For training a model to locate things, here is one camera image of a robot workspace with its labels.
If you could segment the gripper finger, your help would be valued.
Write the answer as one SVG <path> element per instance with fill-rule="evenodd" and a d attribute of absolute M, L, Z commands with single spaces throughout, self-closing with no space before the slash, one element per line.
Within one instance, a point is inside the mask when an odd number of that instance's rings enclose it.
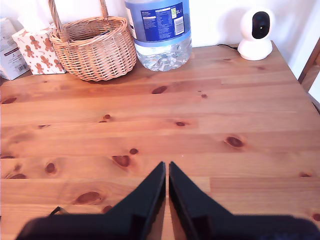
<path fill-rule="evenodd" d="M 169 164 L 169 196 L 188 240 L 220 240 L 232 214 L 203 192 L 177 165 Z"/>
<path fill-rule="evenodd" d="M 145 240 L 166 195 L 166 164 L 161 161 L 140 185 L 106 214 L 105 240 Z"/>

